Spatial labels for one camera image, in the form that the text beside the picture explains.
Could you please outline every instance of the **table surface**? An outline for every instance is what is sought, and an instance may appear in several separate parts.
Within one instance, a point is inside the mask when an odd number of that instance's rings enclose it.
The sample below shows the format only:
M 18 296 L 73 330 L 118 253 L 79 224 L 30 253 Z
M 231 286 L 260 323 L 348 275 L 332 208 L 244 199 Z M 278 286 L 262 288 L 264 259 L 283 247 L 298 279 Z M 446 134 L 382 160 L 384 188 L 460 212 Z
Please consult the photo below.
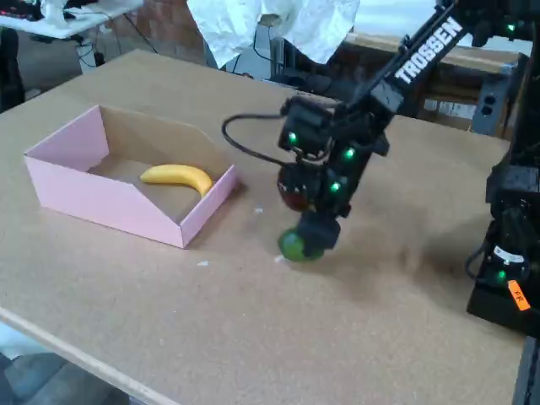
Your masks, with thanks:
M 2 114 L 0 321 L 150 404 L 510 403 L 523 338 L 466 313 L 462 270 L 507 143 L 397 117 L 335 251 L 290 264 L 277 168 L 219 128 L 293 93 L 137 51 Z M 95 104 L 190 123 L 230 153 L 246 187 L 189 250 L 39 207 L 23 152 Z M 283 157 L 279 129 L 231 132 Z
M 129 13 L 142 7 L 143 4 L 144 0 L 100 0 L 98 3 L 89 4 L 82 8 L 70 8 L 67 11 L 73 11 L 76 19 L 68 21 L 63 28 L 49 24 L 45 19 L 27 21 L 6 16 L 0 16 L 0 26 L 63 40 L 104 24 L 109 19 Z

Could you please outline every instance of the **pink cardboard box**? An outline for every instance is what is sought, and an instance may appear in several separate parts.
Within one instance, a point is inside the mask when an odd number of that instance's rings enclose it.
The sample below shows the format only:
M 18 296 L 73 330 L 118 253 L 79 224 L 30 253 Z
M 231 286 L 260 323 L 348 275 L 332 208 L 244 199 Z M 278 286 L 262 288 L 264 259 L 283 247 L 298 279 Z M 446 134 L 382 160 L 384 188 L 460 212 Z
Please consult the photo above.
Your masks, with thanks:
M 24 154 L 42 207 L 184 248 L 237 184 L 235 167 L 201 131 L 96 106 Z M 155 165 L 192 165 L 214 180 L 201 198 L 186 186 L 143 184 Z

